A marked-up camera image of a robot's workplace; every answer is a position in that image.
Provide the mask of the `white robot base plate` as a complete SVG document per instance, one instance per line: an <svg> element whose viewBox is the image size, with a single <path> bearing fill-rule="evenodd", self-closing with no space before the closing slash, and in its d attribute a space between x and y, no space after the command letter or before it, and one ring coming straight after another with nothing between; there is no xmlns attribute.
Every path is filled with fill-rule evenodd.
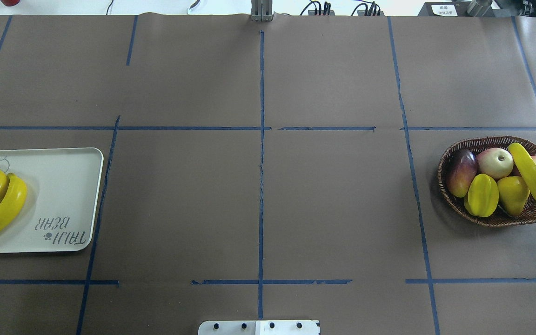
<svg viewBox="0 0 536 335"><path fill-rule="evenodd" d="M320 335L321 325L314 320L236 320L206 321L198 335Z"/></svg>

